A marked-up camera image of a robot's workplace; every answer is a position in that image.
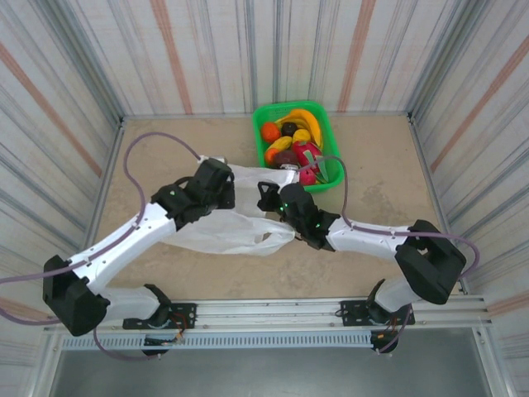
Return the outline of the green plastic basket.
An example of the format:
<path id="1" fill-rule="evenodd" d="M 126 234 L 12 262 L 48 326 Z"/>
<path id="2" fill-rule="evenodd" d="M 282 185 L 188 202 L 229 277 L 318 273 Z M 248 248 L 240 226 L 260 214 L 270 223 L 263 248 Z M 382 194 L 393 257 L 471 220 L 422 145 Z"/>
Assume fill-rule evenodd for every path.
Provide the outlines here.
<path id="1" fill-rule="evenodd" d="M 309 111 L 318 121 L 322 132 L 323 155 L 336 155 L 338 157 L 341 156 L 334 132 L 331 127 L 330 119 L 327 116 L 326 110 L 321 104 L 307 100 L 274 103 L 257 108 L 252 115 L 257 158 L 261 167 L 268 167 L 265 161 L 265 150 L 269 147 L 269 143 L 265 142 L 260 134 L 262 125 L 266 122 L 276 122 L 281 117 L 286 117 L 291 111 L 295 109 L 304 109 Z M 307 186 L 306 190 L 311 194 L 319 194 L 327 191 L 328 189 L 335 188 L 344 179 L 344 171 L 335 160 L 326 160 L 325 166 L 326 170 L 328 171 L 327 182 Z"/>

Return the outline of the pink fake dragon fruit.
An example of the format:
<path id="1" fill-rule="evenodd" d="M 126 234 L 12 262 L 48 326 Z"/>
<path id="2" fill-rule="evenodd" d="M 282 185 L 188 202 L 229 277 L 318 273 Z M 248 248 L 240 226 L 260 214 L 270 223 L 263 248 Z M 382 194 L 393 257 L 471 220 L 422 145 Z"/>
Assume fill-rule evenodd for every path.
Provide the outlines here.
<path id="1" fill-rule="evenodd" d="M 303 186 L 326 184 L 328 172 L 320 148 L 310 141 L 295 141 L 292 151 L 299 165 L 299 182 Z"/>

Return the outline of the white plastic bag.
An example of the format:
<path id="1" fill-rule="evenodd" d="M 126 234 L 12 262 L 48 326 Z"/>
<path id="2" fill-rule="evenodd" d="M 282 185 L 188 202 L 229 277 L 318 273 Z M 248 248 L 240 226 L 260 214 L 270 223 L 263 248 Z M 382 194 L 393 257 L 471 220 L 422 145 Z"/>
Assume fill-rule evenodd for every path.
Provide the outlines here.
<path id="1" fill-rule="evenodd" d="M 166 237 L 163 243 L 208 254 L 268 256 L 294 240 L 292 227 L 266 218 L 257 207 L 258 183 L 269 182 L 283 188 L 297 183 L 298 173 L 240 165 L 230 168 L 235 176 L 235 207 L 216 209 Z"/>

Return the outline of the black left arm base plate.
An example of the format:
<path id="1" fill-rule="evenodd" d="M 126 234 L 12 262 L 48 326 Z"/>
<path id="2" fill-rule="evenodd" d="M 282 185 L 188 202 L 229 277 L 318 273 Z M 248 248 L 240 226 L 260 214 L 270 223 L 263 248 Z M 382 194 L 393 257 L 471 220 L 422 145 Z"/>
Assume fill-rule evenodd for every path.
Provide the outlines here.
<path id="1" fill-rule="evenodd" d="M 122 327 L 126 330 L 187 330 L 193 329 L 196 321 L 195 303 L 172 303 L 159 309 L 148 319 L 126 318 Z"/>

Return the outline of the yellow fake banana bunch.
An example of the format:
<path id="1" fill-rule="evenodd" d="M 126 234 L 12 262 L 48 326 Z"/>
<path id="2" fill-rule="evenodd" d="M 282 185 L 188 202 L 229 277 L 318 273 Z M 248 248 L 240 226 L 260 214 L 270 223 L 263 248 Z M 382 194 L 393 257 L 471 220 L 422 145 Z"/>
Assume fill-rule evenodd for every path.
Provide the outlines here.
<path id="1" fill-rule="evenodd" d="M 289 114 L 280 119 L 277 119 L 274 124 L 277 127 L 282 127 L 286 122 L 294 122 L 301 124 L 309 131 L 312 141 L 320 148 L 324 148 L 324 140 L 322 135 L 322 128 L 316 117 L 306 109 L 295 108 Z"/>

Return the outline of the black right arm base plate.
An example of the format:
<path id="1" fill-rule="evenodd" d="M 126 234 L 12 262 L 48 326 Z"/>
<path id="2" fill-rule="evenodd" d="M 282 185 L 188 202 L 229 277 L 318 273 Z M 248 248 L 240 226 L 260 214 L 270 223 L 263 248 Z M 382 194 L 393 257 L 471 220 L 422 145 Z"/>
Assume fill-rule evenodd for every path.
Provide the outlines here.
<path id="1" fill-rule="evenodd" d="M 344 327 L 381 327 L 388 326 L 391 321 L 394 321 L 397 326 L 402 326 L 406 317 L 407 325 L 413 325 L 416 322 L 414 314 L 408 312 L 407 305 L 390 313 L 377 304 L 368 304 L 363 299 L 341 301 L 339 308 L 335 311 L 335 316 L 341 319 Z"/>

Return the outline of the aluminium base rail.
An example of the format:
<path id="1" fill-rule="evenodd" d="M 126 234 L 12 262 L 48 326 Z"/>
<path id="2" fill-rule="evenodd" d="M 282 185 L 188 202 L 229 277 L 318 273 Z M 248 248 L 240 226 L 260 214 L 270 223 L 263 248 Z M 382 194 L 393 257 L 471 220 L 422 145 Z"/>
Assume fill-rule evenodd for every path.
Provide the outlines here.
<path id="1" fill-rule="evenodd" d="M 391 321 L 388 326 L 344 327 L 335 316 L 339 303 L 355 298 L 326 299 L 217 299 L 182 300 L 176 303 L 195 303 L 197 307 L 195 331 L 315 331 L 331 328 L 362 330 L 399 330 Z M 416 322 L 406 328 L 482 328 L 492 325 L 484 298 L 477 295 L 452 295 L 446 304 L 435 305 L 418 301 L 408 310 Z"/>

